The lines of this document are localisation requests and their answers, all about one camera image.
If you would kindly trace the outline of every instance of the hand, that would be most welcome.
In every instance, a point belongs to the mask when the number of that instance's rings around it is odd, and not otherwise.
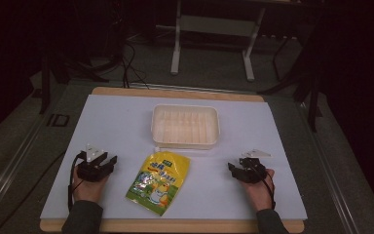
[[[105,183],[107,182],[109,176],[106,176],[99,182],[89,182],[78,178],[77,167],[74,169],[74,182],[72,187],[74,190],[74,200],[80,201],[90,201],[98,203],[101,199],[102,191],[104,189]]]
[[[266,183],[269,185],[272,192],[275,192],[275,186],[273,185],[273,175],[275,171],[272,169],[266,169],[267,175],[265,178]],[[250,199],[251,206],[257,212],[265,209],[272,208],[272,197],[270,196],[269,190],[266,187],[266,184],[263,181],[257,183],[245,183],[241,182],[245,192],[247,193],[248,198]]]

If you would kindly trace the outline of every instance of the floor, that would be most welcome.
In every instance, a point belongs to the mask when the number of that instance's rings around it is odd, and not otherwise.
[[[128,70],[131,87],[256,95],[257,91],[278,83],[271,61],[280,41],[274,38],[256,41],[251,56],[256,81],[249,83],[245,80],[240,40],[222,48],[198,42],[196,34],[184,36],[176,76],[169,74],[171,32],[159,34],[155,43],[137,36],[129,39],[131,47],[126,47],[125,58],[134,57]],[[278,58],[281,75],[299,52],[297,42],[290,41]],[[97,62],[104,60],[95,59],[94,63]],[[74,78],[68,85],[53,82],[52,105],[45,114],[39,114],[41,100],[31,96],[0,125],[0,175],[5,172],[10,175],[7,183],[0,183],[4,188],[0,193],[0,233],[43,233],[39,216],[62,152],[68,146],[87,95],[94,87],[105,85],[71,73]],[[100,75],[110,80],[108,86],[120,87],[123,73],[120,66]],[[39,78],[40,73],[31,77],[36,87],[39,87]],[[320,96],[318,132],[313,133],[306,123],[308,103],[294,102],[293,90],[294,87],[289,87],[265,99],[274,113],[308,212],[304,233],[374,233],[374,196],[327,106],[326,97]],[[68,125],[48,125],[51,114],[69,115]],[[6,170],[15,159],[13,164],[17,170]]]

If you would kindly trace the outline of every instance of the white plastic tray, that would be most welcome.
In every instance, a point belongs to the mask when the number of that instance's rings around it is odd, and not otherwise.
[[[159,147],[211,149],[220,135],[218,114],[213,107],[159,104],[151,132]]]

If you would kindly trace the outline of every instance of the yellow snack bag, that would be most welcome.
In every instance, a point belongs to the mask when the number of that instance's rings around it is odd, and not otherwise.
[[[163,215],[187,176],[190,159],[169,151],[146,158],[126,197]]]

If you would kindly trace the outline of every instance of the sleeve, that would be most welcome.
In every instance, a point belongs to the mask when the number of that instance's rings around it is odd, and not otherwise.
[[[256,213],[259,233],[261,234],[288,234],[281,222],[281,217],[271,209],[262,210]]]
[[[90,201],[77,201],[62,226],[63,234],[99,233],[103,208]]]

